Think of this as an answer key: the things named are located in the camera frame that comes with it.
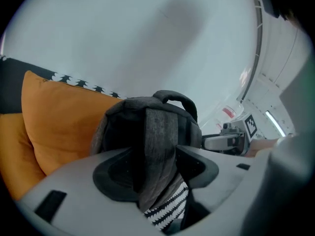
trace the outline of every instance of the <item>gray fabric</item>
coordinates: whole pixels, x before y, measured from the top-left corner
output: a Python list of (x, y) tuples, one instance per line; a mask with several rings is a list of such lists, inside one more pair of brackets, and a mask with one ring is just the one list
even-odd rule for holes
[(93, 135), (91, 146), (90, 146), (90, 155), (96, 155), (101, 152), (102, 140), (103, 140), (106, 124), (107, 124), (107, 117), (106, 117), (106, 114), (104, 114), (102, 120), (100, 121)]
[(202, 143), (202, 133), (199, 126), (190, 123), (190, 146), (200, 148)]
[(163, 195), (157, 199), (154, 205), (150, 209), (158, 208), (169, 200), (173, 194), (178, 190), (180, 185), (184, 182), (184, 179), (180, 173), (176, 173), (168, 187), (164, 190)]
[(153, 94), (153, 97), (159, 99), (162, 103), (166, 103), (169, 100), (180, 101), (185, 110), (197, 121), (197, 109), (192, 100), (187, 96), (170, 90), (160, 90)]
[(175, 146), (178, 142), (175, 113), (146, 109), (145, 181), (139, 191), (139, 208), (149, 209), (176, 174)]
[(184, 109), (181, 109), (177, 106), (168, 103), (162, 103), (159, 99), (154, 97), (137, 97), (137, 98), (129, 98), (122, 102), (117, 103), (109, 110), (107, 110), (106, 114), (108, 116), (116, 114), (120, 112), (122, 109), (142, 109), (142, 108), (152, 108), (158, 110), (165, 110), (169, 112), (177, 113), (183, 117), (188, 118), (191, 122), (197, 124), (197, 122), (192, 118), (192, 116), (186, 112)]

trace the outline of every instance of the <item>orange cushion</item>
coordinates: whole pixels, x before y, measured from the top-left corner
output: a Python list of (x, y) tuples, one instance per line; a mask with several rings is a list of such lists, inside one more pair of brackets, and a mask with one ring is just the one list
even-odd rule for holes
[(0, 116), (0, 170), (15, 200), (45, 177), (36, 161), (22, 114)]
[(120, 99), (27, 71), (22, 113), (36, 159), (45, 174), (89, 155), (93, 134), (104, 112)]

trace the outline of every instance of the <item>gray backpack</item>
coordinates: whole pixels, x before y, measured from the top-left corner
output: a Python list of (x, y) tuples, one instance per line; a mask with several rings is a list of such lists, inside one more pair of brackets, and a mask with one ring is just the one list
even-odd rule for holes
[[(184, 109), (167, 103), (180, 101)], [(169, 90), (123, 100), (106, 111), (92, 140), (91, 154), (130, 147), (94, 171), (97, 188), (113, 200), (139, 209), (159, 207), (184, 181), (176, 167), (176, 145), (201, 147), (195, 104)]]

